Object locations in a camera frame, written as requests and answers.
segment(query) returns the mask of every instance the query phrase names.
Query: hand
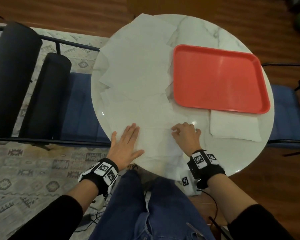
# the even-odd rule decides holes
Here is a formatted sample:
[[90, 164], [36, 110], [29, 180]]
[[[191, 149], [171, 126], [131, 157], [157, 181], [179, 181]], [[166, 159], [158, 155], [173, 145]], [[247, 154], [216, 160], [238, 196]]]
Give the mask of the hand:
[[191, 157], [195, 151], [202, 149], [199, 141], [201, 130], [195, 129], [193, 124], [189, 125], [187, 122], [176, 124], [171, 129], [174, 131], [172, 136], [176, 143], [188, 157]]
[[119, 168], [119, 171], [125, 169], [134, 159], [145, 153], [144, 150], [133, 152], [134, 144], [138, 138], [140, 127], [127, 126], [120, 141], [116, 141], [117, 132], [113, 132], [111, 136], [111, 147], [107, 158], [113, 161]]

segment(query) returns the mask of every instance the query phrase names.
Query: round table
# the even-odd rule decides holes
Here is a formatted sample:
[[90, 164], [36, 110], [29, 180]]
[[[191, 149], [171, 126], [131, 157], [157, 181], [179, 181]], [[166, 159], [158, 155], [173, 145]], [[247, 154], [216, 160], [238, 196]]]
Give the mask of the round table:
[[[219, 48], [229, 51], [252, 53], [235, 36], [208, 21], [191, 16], [176, 14], [157, 15], [157, 17], [177, 27], [176, 32], [174, 32], [168, 42], [168, 45], [172, 48], [179, 44], [183, 44], [183, 36], [187, 34], [187, 30], [189, 26], [191, 26], [192, 30], [195, 30], [195, 32], [191, 35], [193, 45], [201, 45], [205, 47]], [[114, 36], [119, 36], [120, 32], [122, 32], [126, 27], [127, 26], [121, 28], [114, 34]], [[99, 53], [92, 73], [91, 95], [93, 107], [99, 123], [106, 135], [111, 138], [112, 131], [108, 124], [107, 118], [104, 116], [104, 104], [100, 96], [100, 93], [108, 87], [99, 82], [99, 79], [107, 71], [108, 68], [108, 59], [102, 53]], [[216, 156], [216, 158], [218, 158], [228, 176], [244, 169], [254, 159], [256, 159], [256, 157], [261, 153], [261, 151], [266, 146], [267, 141], [269, 140], [275, 115], [274, 99], [268, 77], [264, 70], [263, 75], [268, 90], [271, 108], [268, 113], [257, 115], [262, 142], [254, 142], [241, 139], [213, 138], [210, 134], [209, 110], [185, 108], [177, 105], [174, 100], [170, 101], [174, 110], [189, 115], [193, 120], [193, 124], [195, 125], [195, 127], [201, 129], [202, 135], [200, 137], [200, 144], [202, 148], [208, 150], [209, 152], [212, 152]], [[171, 94], [173, 93], [173, 86], [170, 85], [166, 91], [167, 96], [171, 96]], [[159, 176], [170, 178], [173, 180], [180, 180], [180, 169], [176, 168], [173, 165], [166, 164], [165, 162], [160, 161], [159, 158], [155, 162], [142, 161], [138, 164], [142, 168]], [[185, 169], [188, 169], [186, 163], [184, 164], [183, 170]]]

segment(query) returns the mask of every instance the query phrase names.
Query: blue seat cushion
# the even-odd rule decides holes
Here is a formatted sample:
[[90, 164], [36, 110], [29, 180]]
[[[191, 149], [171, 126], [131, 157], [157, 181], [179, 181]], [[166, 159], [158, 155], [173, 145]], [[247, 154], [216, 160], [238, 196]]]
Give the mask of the blue seat cushion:
[[60, 140], [111, 143], [92, 105], [90, 74], [70, 73], [63, 110]]
[[[274, 124], [269, 140], [300, 140], [300, 104], [291, 88], [271, 85], [274, 97]], [[269, 144], [272, 147], [300, 149], [297, 143]]]

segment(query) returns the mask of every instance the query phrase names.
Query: patterned rug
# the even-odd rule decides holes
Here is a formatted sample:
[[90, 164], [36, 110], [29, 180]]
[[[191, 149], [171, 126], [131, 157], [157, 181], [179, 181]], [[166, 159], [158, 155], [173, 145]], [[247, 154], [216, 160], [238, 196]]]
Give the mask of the patterned rug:
[[[80, 44], [103, 47], [108, 38], [66, 33], [34, 28], [40, 34]], [[56, 53], [54, 43], [43, 41], [37, 65], [24, 103], [17, 119], [13, 136], [19, 130], [27, 110], [33, 89], [46, 55]], [[91, 74], [98, 52], [61, 45], [61, 54], [72, 63], [72, 72]], [[45, 151], [15, 142], [0, 142], [0, 240], [13, 235], [28, 220], [43, 210], [53, 200], [69, 191], [78, 176], [100, 158], [107, 149], [73, 148], [56, 145]], [[88, 230], [74, 233], [71, 239], [88, 239], [95, 224]]]

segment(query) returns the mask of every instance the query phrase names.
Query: orange plastic tray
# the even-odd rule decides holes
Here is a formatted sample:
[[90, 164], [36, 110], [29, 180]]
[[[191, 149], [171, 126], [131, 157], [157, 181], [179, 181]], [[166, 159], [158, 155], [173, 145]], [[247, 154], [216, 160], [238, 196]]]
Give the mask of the orange plastic tray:
[[178, 45], [174, 98], [181, 106], [264, 114], [270, 101], [260, 60], [250, 53]]

